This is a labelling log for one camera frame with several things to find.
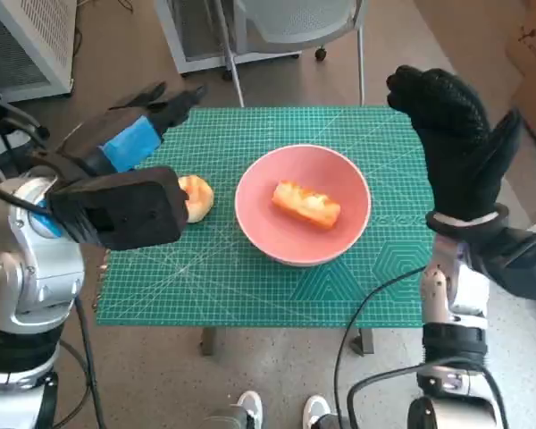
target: green cutting mat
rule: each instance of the green cutting mat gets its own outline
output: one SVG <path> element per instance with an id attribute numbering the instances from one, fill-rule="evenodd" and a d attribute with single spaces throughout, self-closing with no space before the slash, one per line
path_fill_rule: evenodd
<path id="1" fill-rule="evenodd" d="M 347 254 L 312 269 L 254 248 L 234 215 L 242 173 L 276 147 L 314 143 L 348 156 L 372 192 L 367 229 Z M 432 235 L 423 151 L 409 120 L 388 107 L 195 109 L 142 166 L 170 165 L 214 188 L 215 206 L 170 245 L 113 252 L 100 324 L 345 326 L 379 283 L 425 264 Z M 360 326 L 419 326 L 418 277 L 391 286 Z"/>

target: table leg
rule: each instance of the table leg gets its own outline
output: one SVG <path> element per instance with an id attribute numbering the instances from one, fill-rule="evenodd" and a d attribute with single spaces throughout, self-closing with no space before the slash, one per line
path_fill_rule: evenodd
<path id="1" fill-rule="evenodd" d="M 357 336 L 349 342 L 349 347 L 359 356 L 372 355 L 373 350 L 373 330 L 358 329 Z"/>
<path id="2" fill-rule="evenodd" d="M 214 326 L 203 328 L 200 337 L 200 352 L 203 356 L 212 356 L 216 351 L 216 337 L 218 330 Z"/>

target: black glove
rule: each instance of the black glove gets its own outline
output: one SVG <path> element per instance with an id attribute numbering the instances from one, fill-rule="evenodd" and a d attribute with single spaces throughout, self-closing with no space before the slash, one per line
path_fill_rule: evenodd
<path id="1" fill-rule="evenodd" d="M 423 143 L 435 210 L 463 221 L 494 212 L 500 180 L 518 149 L 518 112 L 491 130 L 481 100 L 441 69 L 403 65 L 387 86 L 389 105 L 409 115 Z"/>

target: white sneaker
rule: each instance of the white sneaker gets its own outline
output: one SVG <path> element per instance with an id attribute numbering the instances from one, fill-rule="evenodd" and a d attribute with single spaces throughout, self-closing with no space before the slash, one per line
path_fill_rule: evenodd
<path id="1" fill-rule="evenodd" d="M 331 414 L 331 408 L 328 401 L 319 395 L 314 395 L 307 400 L 304 405 L 302 429 L 311 429 L 312 425 L 326 414 Z"/>
<path id="2" fill-rule="evenodd" d="M 254 428 L 262 429 L 264 413 L 262 411 L 262 400 L 255 391 L 245 391 L 240 395 L 237 405 L 245 409 L 249 416 L 254 419 Z"/>

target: bread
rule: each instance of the bread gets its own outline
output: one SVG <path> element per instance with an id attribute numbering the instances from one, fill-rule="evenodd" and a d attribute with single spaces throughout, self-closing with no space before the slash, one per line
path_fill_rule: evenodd
<path id="1" fill-rule="evenodd" d="M 272 202 L 289 215 L 329 230 L 338 220 L 341 207 L 325 194 L 303 189 L 292 181 L 281 181 Z"/>
<path id="2" fill-rule="evenodd" d="M 214 204 L 213 189 L 208 183 L 198 176 L 190 175 L 179 178 L 179 186 L 187 192 L 186 201 L 188 210 L 188 223 L 196 223 L 203 220 Z"/>

